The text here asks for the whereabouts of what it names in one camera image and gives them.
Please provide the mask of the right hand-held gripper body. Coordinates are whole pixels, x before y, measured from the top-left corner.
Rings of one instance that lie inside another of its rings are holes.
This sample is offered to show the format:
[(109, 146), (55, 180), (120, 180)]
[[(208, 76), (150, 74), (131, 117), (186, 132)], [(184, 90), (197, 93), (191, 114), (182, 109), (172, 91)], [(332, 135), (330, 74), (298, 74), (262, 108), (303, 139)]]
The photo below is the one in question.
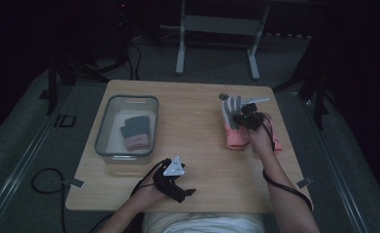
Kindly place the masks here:
[(247, 115), (241, 112), (241, 125), (247, 129), (257, 130), (262, 125), (264, 113), (258, 111), (258, 107), (255, 103), (248, 104), (250, 105), (251, 111)]

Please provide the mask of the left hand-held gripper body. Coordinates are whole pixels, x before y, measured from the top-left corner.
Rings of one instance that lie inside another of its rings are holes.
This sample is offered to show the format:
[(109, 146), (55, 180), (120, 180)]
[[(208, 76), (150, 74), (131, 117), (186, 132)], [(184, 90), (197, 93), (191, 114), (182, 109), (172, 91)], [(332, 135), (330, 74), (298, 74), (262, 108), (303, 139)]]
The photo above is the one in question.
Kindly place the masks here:
[(156, 170), (153, 175), (155, 187), (166, 196), (182, 203), (185, 200), (183, 189), (175, 184), (175, 180), (185, 174), (184, 166), (181, 163), (180, 157), (175, 157), (169, 165), (163, 165)]

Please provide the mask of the pink ski glove grey palm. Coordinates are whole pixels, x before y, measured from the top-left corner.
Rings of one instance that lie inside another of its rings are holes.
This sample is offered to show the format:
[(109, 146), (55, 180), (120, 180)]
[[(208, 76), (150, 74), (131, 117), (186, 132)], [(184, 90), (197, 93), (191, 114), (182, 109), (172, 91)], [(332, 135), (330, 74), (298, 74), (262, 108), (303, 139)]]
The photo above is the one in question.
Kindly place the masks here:
[(225, 127), (226, 147), (230, 150), (243, 150), (249, 144), (246, 129), (238, 124), (233, 117), (241, 114), (241, 97), (229, 96), (222, 102), (222, 115)]

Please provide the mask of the grey pink sock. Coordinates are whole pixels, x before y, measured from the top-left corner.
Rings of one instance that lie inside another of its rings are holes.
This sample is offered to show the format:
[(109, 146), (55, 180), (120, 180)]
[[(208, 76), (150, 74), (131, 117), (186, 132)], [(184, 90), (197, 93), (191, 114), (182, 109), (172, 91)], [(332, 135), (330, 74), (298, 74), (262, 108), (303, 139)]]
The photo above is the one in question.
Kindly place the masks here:
[(148, 145), (150, 143), (150, 118), (135, 116), (124, 121), (121, 133), (128, 145)]

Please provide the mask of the grey plastic bin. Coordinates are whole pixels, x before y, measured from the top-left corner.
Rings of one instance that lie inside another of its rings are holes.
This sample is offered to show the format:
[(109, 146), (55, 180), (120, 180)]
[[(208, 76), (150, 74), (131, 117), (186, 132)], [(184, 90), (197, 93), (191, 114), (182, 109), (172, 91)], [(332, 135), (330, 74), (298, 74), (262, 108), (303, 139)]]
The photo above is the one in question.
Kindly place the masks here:
[[(154, 96), (114, 95), (105, 108), (95, 140), (95, 151), (109, 164), (149, 164), (153, 160), (158, 99)], [(128, 151), (121, 128), (131, 117), (150, 118), (150, 146), (147, 149)]]

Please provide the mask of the person's right hand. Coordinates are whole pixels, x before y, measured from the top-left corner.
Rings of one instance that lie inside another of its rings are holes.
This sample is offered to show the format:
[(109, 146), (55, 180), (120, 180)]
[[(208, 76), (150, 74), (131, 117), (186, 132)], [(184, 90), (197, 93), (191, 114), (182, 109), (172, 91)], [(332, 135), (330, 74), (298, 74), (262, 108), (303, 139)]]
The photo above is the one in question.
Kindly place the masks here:
[(250, 143), (260, 158), (274, 153), (272, 124), (269, 116), (263, 118), (263, 122), (257, 130), (250, 129), (248, 133)]

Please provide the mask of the person's left hand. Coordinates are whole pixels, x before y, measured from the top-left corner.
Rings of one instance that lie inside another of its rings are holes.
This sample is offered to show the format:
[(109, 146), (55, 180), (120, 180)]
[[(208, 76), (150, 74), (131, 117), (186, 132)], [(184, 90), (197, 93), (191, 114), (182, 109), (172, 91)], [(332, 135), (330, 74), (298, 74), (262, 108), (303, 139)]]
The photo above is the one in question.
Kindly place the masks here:
[(166, 195), (157, 190), (153, 184), (145, 184), (138, 188), (133, 197), (142, 209), (148, 209), (156, 202), (165, 199)]

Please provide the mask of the person's white shirt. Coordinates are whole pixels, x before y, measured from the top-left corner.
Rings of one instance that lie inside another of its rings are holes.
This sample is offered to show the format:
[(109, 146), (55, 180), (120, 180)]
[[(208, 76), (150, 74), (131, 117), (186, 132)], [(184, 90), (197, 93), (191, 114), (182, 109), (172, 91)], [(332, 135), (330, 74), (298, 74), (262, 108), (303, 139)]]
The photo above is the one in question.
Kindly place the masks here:
[(149, 213), (142, 233), (265, 233), (259, 214)]

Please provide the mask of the black metal stand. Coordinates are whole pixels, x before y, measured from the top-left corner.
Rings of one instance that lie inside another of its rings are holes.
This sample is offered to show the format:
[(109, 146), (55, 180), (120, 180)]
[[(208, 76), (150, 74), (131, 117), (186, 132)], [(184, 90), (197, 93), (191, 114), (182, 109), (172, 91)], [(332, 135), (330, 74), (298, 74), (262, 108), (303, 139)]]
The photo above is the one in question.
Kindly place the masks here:
[(127, 0), (58, 0), (58, 19), (48, 48), (48, 115), (57, 106), (57, 83), (73, 85), (76, 70), (106, 83), (104, 75), (128, 59), (130, 41)]
[(309, 42), (305, 52), (296, 65), (292, 77), (281, 84), (272, 88), (274, 93), (280, 92), (290, 86), (303, 82), (301, 89), (298, 92), (300, 100), (310, 102), (312, 97), (315, 100), (314, 105), (314, 121), (320, 130), (323, 130), (323, 115), (328, 111), (324, 105), (325, 99), (325, 84), (327, 76), (325, 73), (324, 61), (326, 54), (323, 52), (325, 40), (320, 36), (313, 36)]

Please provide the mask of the white metal desk frame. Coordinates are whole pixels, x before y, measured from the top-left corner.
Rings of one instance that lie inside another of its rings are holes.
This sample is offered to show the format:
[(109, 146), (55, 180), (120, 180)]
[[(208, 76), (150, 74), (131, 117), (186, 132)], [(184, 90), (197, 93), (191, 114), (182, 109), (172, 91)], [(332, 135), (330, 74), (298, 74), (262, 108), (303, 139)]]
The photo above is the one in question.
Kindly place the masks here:
[(184, 74), (185, 58), (186, 58), (186, 32), (206, 32), (217, 34), (231, 34), (253, 36), (253, 44), (247, 48), (247, 58), (251, 77), (253, 80), (260, 78), (256, 53), (259, 42), (266, 25), (267, 17), (270, 12), (270, 6), (265, 4), (259, 12), (259, 19), (247, 19), (237, 17), (212, 17), (189, 15), (186, 11), (186, 5), (189, 0), (179, 0), (180, 2), (180, 25), (179, 46), (176, 59), (175, 74), (180, 76)]

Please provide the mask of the metal floor rail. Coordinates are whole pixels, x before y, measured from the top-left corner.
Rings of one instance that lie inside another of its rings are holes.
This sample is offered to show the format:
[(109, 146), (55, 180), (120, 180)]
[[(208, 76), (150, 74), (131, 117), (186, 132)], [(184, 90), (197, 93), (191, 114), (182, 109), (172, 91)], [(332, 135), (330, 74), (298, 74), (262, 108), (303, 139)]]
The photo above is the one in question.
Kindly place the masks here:
[(322, 130), (319, 129), (312, 115), (314, 106), (310, 100), (300, 100), (301, 106), (309, 119), (312, 128), (315, 130), (316, 138), (321, 144), (321, 151), (325, 157), (325, 161), (332, 177), (334, 185), (336, 187), (338, 196), (345, 212), (350, 220), (350, 223), (355, 233), (368, 233), (367, 227), (360, 213), (360, 210), (355, 202), (352, 192), (346, 183), (343, 174), (341, 173), (337, 161), (332, 154), (331, 148), (328, 144), (327, 138)]
[(52, 129), (54, 121), (57, 119), (58, 114), (62, 109), (62, 106), (70, 96), (72, 90), (73, 88), (71, 86), (64, 86), (62, 88), (52, 113), (48, 115), (46, 119), (43, 121), (42, 126), (37, 131), (37, 134), (34, 136), (33, 140), (29, 144), (22, 158), (17, 163), (17, 166), (4, 182), (0, 190), (0, 218), (5, 213), (5, 210), (7, 209), (11, 200), (13, 199), (17, 189), (20, 186), (21, 181), (23, 180), (28, 169), (30, 168), (31, 163), (35, 159), (38, 150), (44, 143), (49, 131)]

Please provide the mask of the black floor bracket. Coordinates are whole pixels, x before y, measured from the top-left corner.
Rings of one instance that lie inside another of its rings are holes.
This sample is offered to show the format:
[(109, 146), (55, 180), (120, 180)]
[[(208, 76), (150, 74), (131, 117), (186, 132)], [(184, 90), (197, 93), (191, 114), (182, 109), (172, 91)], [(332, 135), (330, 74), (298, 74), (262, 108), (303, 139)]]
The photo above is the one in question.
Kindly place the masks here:
[(69, 115), (58, 115), (54, 127), (73, 127), (76, 124), (77, 117)]

